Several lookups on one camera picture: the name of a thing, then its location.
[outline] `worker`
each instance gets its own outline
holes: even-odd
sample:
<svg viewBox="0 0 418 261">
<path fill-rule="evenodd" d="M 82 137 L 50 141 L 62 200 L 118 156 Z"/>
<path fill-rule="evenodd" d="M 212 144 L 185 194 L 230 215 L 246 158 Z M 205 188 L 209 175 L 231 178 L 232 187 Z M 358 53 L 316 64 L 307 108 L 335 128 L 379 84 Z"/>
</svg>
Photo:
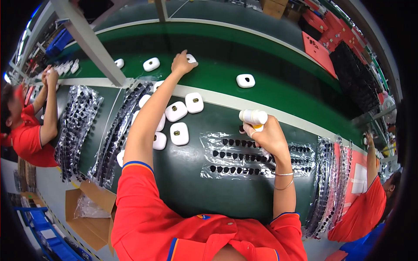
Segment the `worker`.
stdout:
<svg viewBox="0 0 418 261">
<path fill-rule="evenodd" d="M 54 147 L 49 144 L 58 133 L 57 81 L 58 73 L 47 66 L 42 73 L 43 87 L 35 101 L 26 108 L 14 94 L 12 85 L 6 84 L 1 93 L 1 133 L 10 137 L 10 144 L 19 157 L 37 167 L 58 166 Z M 35 115 L 47 98 L 43 125 L 40 125 Z"/>
<path fill-rule="evenodd" d="M 18 85 L 15 90 L 15 97 L 20 100 L 20 104 L 22 105 L 22 108 L 25 106 L 25 97 L 27 93 L 28 93 L 28 85 L 25 84 L 25 79 L 23 79 L 22 83 Z M 12 146 L 11 137 L 6 133 L 1 133 L 0 145 L 5 146 L 5 147 L 11 147 Z"/>
<path fill-rule="evenodd" d="M 262 132 L 245 124 L 247 134 L 274 155 L 273 220 L 206 214 L 182 218 L 160 199 L 153 172 L 155 130 L 174 88 L 197 66 L 187 50 L 177 54 L 171 74 L 139 111 L 127 138 L 112 245 L 120 260 L 307 260 L 301 240 L 296 193 L 287 142 L 277 119 L 268 116 Z"/>
<path fill-rule="evenodd" d="M 377 175 L 377 159 L 373 136 L 366 133 L 367 191 L 358 196 L 340 222 L 328 232 L 328 240 L 353 242 L 366 236 L 382 223 L 393 208 L 400 186 L 400 172 L 394 173 L 383 185 Z"/>
</svg>

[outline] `hand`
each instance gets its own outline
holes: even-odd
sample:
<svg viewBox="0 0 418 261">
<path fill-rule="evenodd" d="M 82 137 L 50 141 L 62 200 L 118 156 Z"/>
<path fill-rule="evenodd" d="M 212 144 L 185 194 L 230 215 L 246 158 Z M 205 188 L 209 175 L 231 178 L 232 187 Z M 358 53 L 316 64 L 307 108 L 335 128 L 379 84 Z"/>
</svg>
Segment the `hand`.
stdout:
<svg viewBox="0 0 418 261">
<path fill-rule="evenodd" d="M 197 62 L 189 63 L 186 54 L 187 50 L 184 50 L 176 55 L 171 64 L 171 72 L 179 72 L 183 76 L 198 65 Z"/>
<path fill-rule="evenodd" d="M 251 125 L 244 124 L 244 130 L 255 140 L 256 146 L 261 146 L 274 156 L 281 157 L 289 154 L 285 135 L 276 117 L 269 115 L 261 132 L 257 132 Z"/>
<path fill-rule="evenodd" d="M 42 83 L 47 86 L 47 82 L 46 82 L 46 73 L 48 72 L 48 70 L 51 69 L 51 65 L 48 65 L 45 70 L 42 72 Z"/>
<path fill-rule="evenodd" d="M 374 147 L 375 146 L 375 142 L 373 141 L 373 135 L 372 134 L 366 132 L 366 139 L 367 139 L 367 144 L 370 147 L 372 147 L 372 146 Z"/>
<path fill-rule="evenodd" d="M 58 73 L 54 70 L 54 68 L 51 68 L 51 72 L 49 73 L 49 75 L 46 78 L 46 83 L 48 86 L 54 87 L 55 90 L 55 86 L 58 82 Z"/>
</svg>

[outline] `floor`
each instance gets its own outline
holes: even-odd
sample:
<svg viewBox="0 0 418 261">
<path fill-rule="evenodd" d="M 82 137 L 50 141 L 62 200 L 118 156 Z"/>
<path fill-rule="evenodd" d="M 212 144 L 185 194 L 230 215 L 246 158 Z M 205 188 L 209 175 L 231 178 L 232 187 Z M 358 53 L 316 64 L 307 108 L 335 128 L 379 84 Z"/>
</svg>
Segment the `floor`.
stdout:
<svg viewBox="0 0 418 261">
<path fill-rule="evenodd" d="M 99 251 L 94 251 L 84 240 L 82 240 L 65 222 L 65 191 L 75 189 L 73 184 L 62 183 L 60 178 L 60 173 L 56 168 L 41 168 L 38 167 L 36 176 L 36 182 L 38 186 L 38 193 L 42 196 L 42 199 L 49 207 L 50 211 L 56 216 L 56 218 L 61 222 L 65 228 L 68 229 L 68 232 L 62 228 L 62 225 L 59 225 L 59 228 L 62 232 L 68 236 L 70 233 L 74 236 L 79 242 L 83 244 L 90 252 L 96 255 L 98 258 L 92 256 L 92 260 L 98 261 L 111 261 L 119 260 L 117 254 L 112 257 L 109 249 L 103 247 Z M 323 261 L 325 258 L 338 250 L 343 243 L 337 243 L 328 241 L 327 239 L 309 239 L 303 243 L 306 253 L 308 255 L 309 261 Z"/>
</svg>

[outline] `charging case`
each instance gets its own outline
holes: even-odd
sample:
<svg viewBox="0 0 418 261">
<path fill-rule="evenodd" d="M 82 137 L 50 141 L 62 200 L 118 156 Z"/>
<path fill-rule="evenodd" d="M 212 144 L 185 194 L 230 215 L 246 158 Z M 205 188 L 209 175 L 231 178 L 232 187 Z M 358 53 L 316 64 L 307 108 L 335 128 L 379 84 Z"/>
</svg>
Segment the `charging case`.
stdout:
<svg viewBox="0 0 418 261">
<path fill-rule="evenodd" d="M 237 76 L 237 83 L 241 88 L 251 88 L 255 85 L 255 80 L 251 74 L 240 74 Z"/>
<path fill-rule="evenodd" d="M 73 64 L 73 67 L 71 67 L 71 73 L 75 73 L 79 68 L 78 63 Z"/>
<path fill-rule="evenodd" d="M 160 66 L 160 60 L 157 57 L 146 60 L 143 64 L 145 71 L 152 71 L 157 69 Z"/>
<path fill-rule="evenodd" d="M 158 87 L 160 87 L 163 84 L 164 81 L 158 81 L 154 84 L 154 91 L 155 92 L 157 90 Z"/>
<path fill-rule="evenodd" d="M 138 116 L 138 113 L 139 113 L 139 111 L 136 111 L 136 112 L 133 114 L 132 121 L 131 121 L 131 125 L 133 125 L 133 122 L 135 121 L 136 117 Z"/>
<path fill-rule="evenodd" d="M 115 61 L 116 66 L 120 69 L 125 65 L 125 61 L 123 59 L 117 59 Z"/>
<path fill-rule="evenodd" d="M 187 114 L 187 108 L 182 101 L 176 101 L 166 108 L 166 117 L 170 122 L 176 122 Z"/>
<path fill-rule="evenodd" d="M 193 55 L 191 55 L 191 54 L 186 54 L 186 58 L 187 58 L 187 61 L 189 62 L 189 63 L 194 63 L 194 62 L 197 62 L 196 61 L 196 59 L 193 57 Z"/>
<path fill-rule="evenodd" d="M 142 108 L 149 98 L 151 98 L 151 95 L 149 94 L 145 94 L 144 96 L 142 96 L 142 98 L 138 102 L 139 107 Z"/>
<path fill-rule="evenodd" d="M 153 149 L 163 150 L 167 144 L 167 136 L 162 132 L 156 132 L 154 135 Z"/>
<path fill-rule="evenodd" d="M 120 167 L 123 167 L 123 156 L 125 155 L 125 150 L 121 150 L 119 154 L 116 156 L 116 160 L 119 163 Z"/>
<path fill-rule="evenodd" d="M 163 113 L 163 116 L 161 117 L 160 122 L 158 123 L 157 126 L 157 131 L 160 132 L 164 129 L 164 125 L 166 124 L 166 114 Z"/>
<path fill-rule="evenodd" d="M 187 94 L 184 98 L 186 100 L 186 108 L 190 113 L 198 113 L 203 110 L 202 96 L 197 92 Z"/>
<path fill-rule="evenodd" d="M 184 122 L 177 122 L 170 127 L 170 138 L 174 145 L 186 145 L 189 142 L 189 129 Z"/>
</svg>

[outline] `finger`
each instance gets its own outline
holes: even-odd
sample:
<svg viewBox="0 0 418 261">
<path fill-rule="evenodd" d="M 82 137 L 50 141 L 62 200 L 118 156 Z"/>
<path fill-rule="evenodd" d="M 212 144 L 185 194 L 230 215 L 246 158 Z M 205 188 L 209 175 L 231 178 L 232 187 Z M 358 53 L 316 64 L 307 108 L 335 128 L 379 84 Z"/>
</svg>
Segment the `finger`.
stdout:
<svg viewBox="0 0 418 261">
<path fill-rule="evenodd" d="M 254 133 L 256 133 L 256 130 L 251 125 L 249 125 L 247 123 L 245 123 L 242 127 L 244 128 L 248 137 L 253 138 L 252 136 L 254 135 Z"/>
</svg>

